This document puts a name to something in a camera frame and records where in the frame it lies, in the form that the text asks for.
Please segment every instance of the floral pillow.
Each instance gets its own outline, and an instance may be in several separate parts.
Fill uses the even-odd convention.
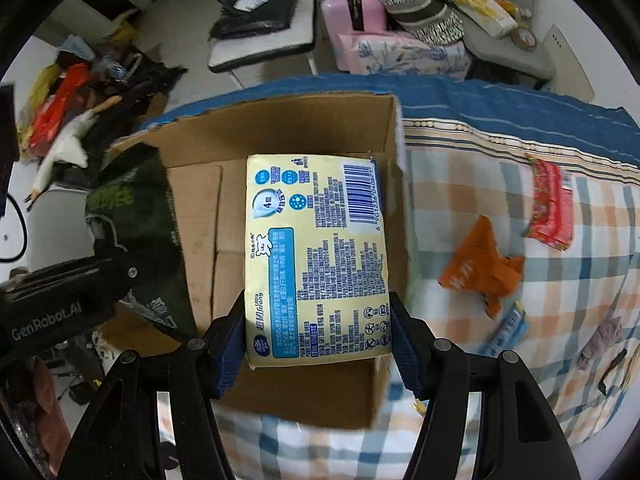
[[[447,74],[463,79],[470,64],[462,41],[427,45],[406,32],[345,32],[339,36],[352,74]]]

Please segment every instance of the green package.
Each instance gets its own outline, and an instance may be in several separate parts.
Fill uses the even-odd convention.
[[[122,303],[174,339],[197,335],[174,197],[158,149],[136,144],[113,159],[87,196],[84,215],[97,256],[115,248],[153,262]]]

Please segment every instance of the blue cloth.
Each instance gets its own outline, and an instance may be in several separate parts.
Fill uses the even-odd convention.
[[[319,92],[393,94],[407,119],[456,119],[480,130],[577,148],[640,166],[640,131],[624,108],[601,108],[548,92],[446,76],[291,77],[174,108],[147,121],[142,129],[237,102]]]

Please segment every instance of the bed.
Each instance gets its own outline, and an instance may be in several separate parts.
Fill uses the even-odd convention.
[[[394,94],[406,143],[412,315],[436,336],[475,351],[491,335],[477,294],[445,291],[437,276],[479,214],[493,224],[502,254],[527,257],[519,299],[530,328],[515,350],[529,366],[572,447],[606,427],[633,383],[638,347],[640,131],[623,110],[481,81],[443,77],[325,75],[290,78],[185,105],[155,122],[206,108],[283,94],[368,91]],[[532,177],[525,154],[571,173],[574,241],[564,253],[525,239]],[[623,335],[586,372],[575,361],[604,317],[620,316]],[[628,357],[597,388],[613,358]],[[470,397],[459,478],[470,478],[478,430]],[[226,452],[239,478],[400,479],[421,416],[392,371],[386,403],[372,430],[306,428],[271,416],[216,409]]]

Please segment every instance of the red snack package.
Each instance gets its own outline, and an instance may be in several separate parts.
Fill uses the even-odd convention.
[[[543,160],[527,157],[532,163],[533,171],[533,216],[532,224],[546,221],[549,213],[549,174]]]
[[[84,63],[75,64],[66,71],[66,77],[46,108],[36,114],[33,133],[29,139],[29,151],[36,156],[45,156],[60,130],[68,102],[78,89],[89,80],[89,71]]]
[[[537,168],[544,166],[548,175],[548,202],[546,205],[546,218],[543,214],[538,214],[536,218],[536,202],[538,210],[542,211],[545,193],[538,190],[534,171],[534,215],[524,236],[535,238],[536,240],[553,247],[559,251],[564,251],[570,244],[574,235],[574,199],[571,186],[571,175],[563,171],[557,164],[545,160],[535,160]]]

